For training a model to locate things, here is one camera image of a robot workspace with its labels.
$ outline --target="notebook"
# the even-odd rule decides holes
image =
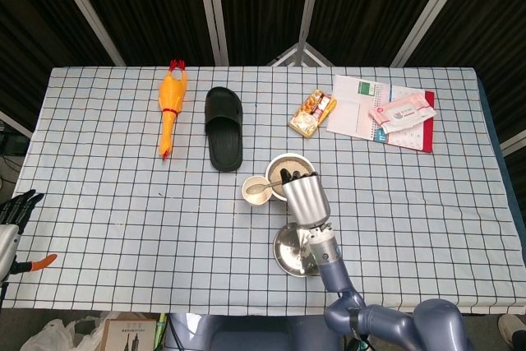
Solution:
[[[375,107],[417,93],[423,94],[431,107],[435,107],[435,94],[430,91],[335,76],[332,95],[337,104],[329,116],[327,131],[431,153],[433,118],[409,129],[386,135],[369,116],[369,110]]]

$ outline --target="small cup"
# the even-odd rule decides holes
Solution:
[[[268,187],[265,190],[263,190],[260,193],[247,193],[247,189],[251,187],[252,185],[256,184],[268,184],[269,182],[266,180],[263,176],[251,176],[245,180],[242,187],[243,192],[243,199],[245,199],[248,203],[250,203],[253,206],[261,206],[264,205],[267,201],[269,201],[270,197],[272,196],[272,188]]]

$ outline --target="orange object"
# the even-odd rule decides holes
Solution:
[[[181,80],[172,76],[175,68],[181,69]],[[172,61],[168,74],[159,87],[159,106],[163,111],[163,134],[159,143],[159,155],[165,160],[172,152],[173,124],[182,110],[182,100],[187,93],[187,73],[184,61]]]
[[[57,259],[57,254],[51,254],[46,256],[42,261],[31,262],[30,271],[42,270],[43,268],[51,265],[55,259]]]

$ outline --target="spoon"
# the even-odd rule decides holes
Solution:
[[[275,187],[276,185],[281,185],[281,180],[279,181],[274,181],[274,182],[270,182],[268,184],[255,184],[255,185],[251,185],[249,188],[247,188],[247,193],[251,194],[251,195],[255,195],[257,193],[261,193],[263,192],[266,188],[268,187]]]

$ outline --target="food package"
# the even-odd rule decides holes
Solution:
[[[321,90],[315,90],[303,102],[288,125],[304,137],[309,138],[335,106],[335,99],[324,94]]]

